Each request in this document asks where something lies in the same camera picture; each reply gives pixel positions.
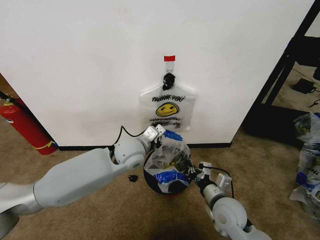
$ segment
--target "beige carpet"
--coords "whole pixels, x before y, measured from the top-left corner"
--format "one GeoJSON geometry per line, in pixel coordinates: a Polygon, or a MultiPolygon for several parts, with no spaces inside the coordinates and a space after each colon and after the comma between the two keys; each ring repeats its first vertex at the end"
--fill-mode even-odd
{"type": "MultiPolygon", "coordinates": [[[[32,183],[54,165],[82,153],[42,156],[5,121],[0,121],[0,128],[0,182],[32,183]]],[[[195,164],[208,161],[231,173],[235,197],[255,226],[273,240],[316,240],[320,224],[288,199],[295,187],[298,155],[292,146],[248,136],[241,129],[231,148],[192,149],[195,164]]],[[[225,239],[215,231],[194,183],[168,199],[148,187],[141,168],[134,173],[137,182],[123,174],[74,204],[21,216],[4,240],[225,239]]]]}

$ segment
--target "red fire extinguisher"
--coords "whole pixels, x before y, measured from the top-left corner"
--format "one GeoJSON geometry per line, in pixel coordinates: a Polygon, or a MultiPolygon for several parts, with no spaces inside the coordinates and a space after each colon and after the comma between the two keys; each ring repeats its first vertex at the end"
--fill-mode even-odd
{"type": "Polygon", "coordinates": [[[6,101],[4,105],[0,106],[0,115],[40,154],[51,154],[57,149],[55,143],[29,113],[29,109],[20,98],[6,101]]]}

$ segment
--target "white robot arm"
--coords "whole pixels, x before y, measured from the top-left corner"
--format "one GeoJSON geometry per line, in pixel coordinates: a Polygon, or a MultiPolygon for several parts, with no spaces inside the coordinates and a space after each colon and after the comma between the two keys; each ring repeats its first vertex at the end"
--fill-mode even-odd
{"type": "MultiPolygon", "coordinates": [[[[97,148],[64,161],[35,183],[0,183],[0,239],[14,228],[19,215],[73,203],[109,184],[117,175],[142,166],[151,142],[165,131],[161,125],[150,126],[138,137],[120,139],[111,150],[97,148]]],[[[203,172],[196,183],[210,208],[215,229],[233,240],[270,240],[264,232],[248,226],[246,211],[238,201],[226,197],[231,178],[220,174],[216,185],[210,181],[210,169],[204,167],[203,172]]]]}
{"type": "Polygon", "coordinates": [[[240,202],[227,197],[226,191],[231,185],[232,178],[219,173],[213,182],[210,179],[211,163],[201,162],[200,165],[203,173],[195,179],[195,182],[205,199],[214,228],[224,237],[233,240],[271,240],[266,233],[252,225],[240,202]]]}

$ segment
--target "small black item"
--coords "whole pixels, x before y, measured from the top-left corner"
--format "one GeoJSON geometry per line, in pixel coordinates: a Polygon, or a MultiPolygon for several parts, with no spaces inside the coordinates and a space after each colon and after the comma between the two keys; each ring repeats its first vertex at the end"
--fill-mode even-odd
{"type": "Polygon", "coordinates": [[[129,175],[129,181],[130,182],[136,182],[138,180],[138,176],[137,175],[129,175]]]}
{"type": "Polygon", "coordinates": [[[171,89],[172,86],[175,84],[175,78],[175,75],[171,73],[167,73],[166,75],[164,75],[162,89],[164,91],[171,89]]]}
{"type": "Polygon", "coordinates": [[[303,94],[313,93],[316,90],[314,84],[315,83],[313,81],[300,78],[300,80],[297,82],[296,85],[292,87],[292,89],[303,94]]]}
{"type": "Polygon", "coordinates": [[[320,81],[320,66],[315,69],[313,78],[320,81]]]}
{"type": "Polygon", "coordinates": [[[172,193],[180,193],[182,192],[184,189],[186,188],[186,185],[184,185],[182,182],[180,181],[174,181],[170,184],[169,186],[169,192],[172,193]]]}

